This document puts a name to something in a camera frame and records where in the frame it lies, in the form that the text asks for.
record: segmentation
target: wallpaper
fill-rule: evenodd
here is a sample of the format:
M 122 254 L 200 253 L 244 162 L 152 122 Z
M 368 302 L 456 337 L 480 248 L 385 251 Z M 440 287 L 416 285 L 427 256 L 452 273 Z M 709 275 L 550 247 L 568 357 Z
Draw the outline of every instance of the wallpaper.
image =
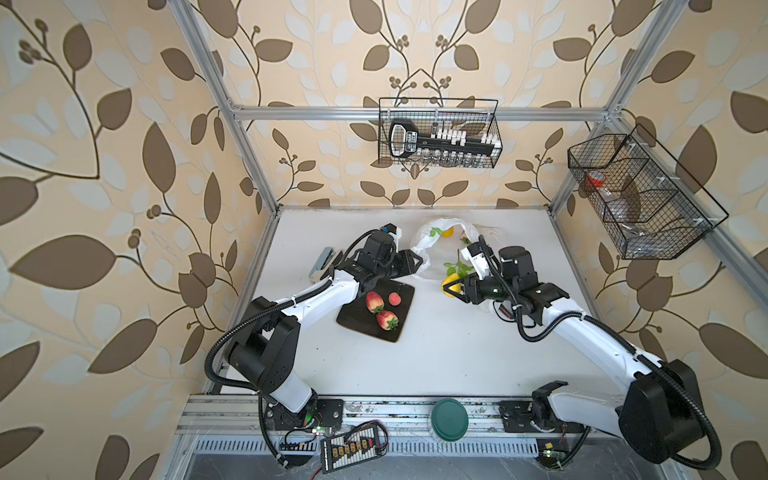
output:
M 266 223 L 163 7 L 0 0 L 0 478 L 156 474 Z
M 232 99 L 605 104 L 654 0 L 192 0 Z
M 370 123 L 254 121 L 247 128 L 278 203 L 310 207 L 543 206 L 568 171 L 566 150 L 588 132 L 583 122 L 501 122 L 503 151 L 491 169 L 379 158 Z
M 738 5 L 686 9 L 624 113 L 714 195 L 730 213 L 722 228 L 768 270 L 768 4 Z
M 765 2 L 690 2 L 624 112 L 654 132 L 725 206 L 731 218 L 721 228 L 764 266 L 767 15 Z M 768 478 L 768 314 L 704 242 L 672 261 L 619 260 L 581 193 L 558 221 L 602 320 L 631 342 L 695 370 L 723 461 L 694 477 Z M 683 453 L 705 458 L 706 439 Z

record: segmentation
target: plastic bag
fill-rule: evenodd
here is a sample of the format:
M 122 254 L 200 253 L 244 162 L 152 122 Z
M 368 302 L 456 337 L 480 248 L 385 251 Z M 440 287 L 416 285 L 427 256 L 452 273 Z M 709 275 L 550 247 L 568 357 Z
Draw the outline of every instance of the plastic bag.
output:
M 444 237 L 442 233 L 452 227 L 453 235 Z M 450 273 L 465 276 L 474 271 L 472 264 L 459 254 L 461 249 L 467 247 L 467 243 L 462 241 L 462 231 L 470 243 L 478 241 L 478 235 L 482 235 L 494 251 L 505 246 L 502 232 L 497 228 L 476 227 L 461 218 L 435 218 L 422 225 L 413 236 L 411 250 L 424 259 L 415 276 L 442 282 Z

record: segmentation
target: lemon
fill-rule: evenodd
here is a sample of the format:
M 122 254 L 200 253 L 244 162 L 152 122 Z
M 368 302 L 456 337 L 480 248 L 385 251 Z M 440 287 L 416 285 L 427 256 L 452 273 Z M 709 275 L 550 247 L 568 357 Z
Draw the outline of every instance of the lemon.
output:
M 454 282 L 454 281 L 456 281 L 456 280 L 458 280 L 458 273 L 452 273 L 452 274 L 448 275 L 448 277 L 447 277 L 445 280 L 443 280 L 443 281 L 442 281 L 442 285 L 440 286 L 440 290 L 441 290 L 441 291 L 442 291 L 442 292 L 443 292 L 443 293 L 444 293 L 446 296 L 450 296 L 451 298 L 453 298 L 453 295 L 451 295 L 450 293 L 447 293 L 447 292 L 446 292 L 445 290 L 443 290 L 442 288 L 443 288 L 443 287 L 444 287 L 444 286 L 445 286 L 447 283 L 451 283 L 451 282 Z M 455 284 L 455 285 L 452 285 L 452 286 L 448 287 L 448 290 L 451 290 L 452 292 L 456 292 L 456 293 L 461 293 L 461 292 L 462 292 L 462 286 L 461 286 L 461 284 L 460 284 L 460 283 L 457 283 L 457 284 Z

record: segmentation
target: black plate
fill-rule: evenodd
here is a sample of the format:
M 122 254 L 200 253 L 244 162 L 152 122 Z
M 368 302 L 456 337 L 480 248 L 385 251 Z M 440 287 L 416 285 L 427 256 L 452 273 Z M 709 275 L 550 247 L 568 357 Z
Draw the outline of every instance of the black plate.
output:
M 365 295 L 342 306 L 339 316 L 336 317 L 336 323 L 350 330 L 374 336 L 377 339 L 392 343 L 397 342 L 406 325 L 406 317 L 411 308 L 415 288 L 395 280 L 384 279 L 376 283 L 376 288 L 373 291 L 384 299 L 384 310 L 389 310 L 397 315 L 397 328 L 384 330 L 379 326 L 379 322 L 376 321 L 376 314 L 368 311 Z M 400 295 L 401 302 L 398 306 L 389 305 L 389 294 L 392 292 L 397 292 Z

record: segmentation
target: green lid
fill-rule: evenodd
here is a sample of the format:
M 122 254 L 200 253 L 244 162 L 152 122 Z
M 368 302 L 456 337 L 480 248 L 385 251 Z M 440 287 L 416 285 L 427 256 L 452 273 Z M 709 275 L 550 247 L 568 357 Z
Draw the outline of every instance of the green lid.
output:
M 454 399 L 442 399 L 432 408 L 429 417 L 432 429 L 446 442 L 455 442 L 467 432 L 469 415 L 464 406 Z

